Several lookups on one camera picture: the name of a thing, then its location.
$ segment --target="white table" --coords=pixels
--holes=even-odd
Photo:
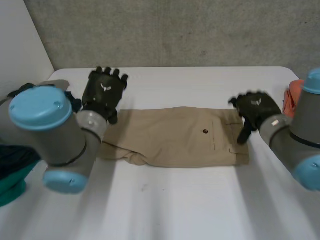
[[[121,68],[129,75],[120,107],[231,108],[228,99],[265,90],[282,107],[298,79],[283,67]],[[62,69],[80,98],[90,69]],[[256,133],[248,166],[198,169],[97,160],[81,195],[45,189],[45,163],[28,190],[0,208],[1,240],[316,240],[320,195],[298,185]]]

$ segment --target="khaki pants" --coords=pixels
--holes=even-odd
[[[236,110],[175,107],[122,110],[106,131],[98,157],[168,168],[246,165],[248,146]]]

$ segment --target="light blue joint cap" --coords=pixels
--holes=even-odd
[[[11,121],[29,131],[46,131],[62,125],[72,114],[65,93],[53,86],[39,86],[16,96],[9,105]]]
[[[44,173],[42,182],[61,194],[79,194],[86,188],[88,178],[76,172],[52,170]]]
[[[304,82],[303,90],[311,94],[320,95],[320,67],[309,72]]]
[[[305,159],[293,171],[292,176],[310,191],[320,191],[320,155]]]

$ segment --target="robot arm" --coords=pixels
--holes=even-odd
[[[77,194],[85,188],[96,154],[127,87],[127,75],[98,67],[91,72],[83,110],[73,114],[62,90],[38,86],[0,105],[0,139],[35,149],[48,164],[43,183],[49,189]]]
[[[251,132],[262,139],[303,187],[320,191],[320,69],[308,75],[294,118],[281,114],[273,99],[264,92],[247,93],[229,102],[244,117],[238,143],[244,144]]]

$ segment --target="green fabric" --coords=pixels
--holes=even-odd
[[[13,202],[26,191],[25,178],[37,163],[34,162],[0,180],[0,207]]]

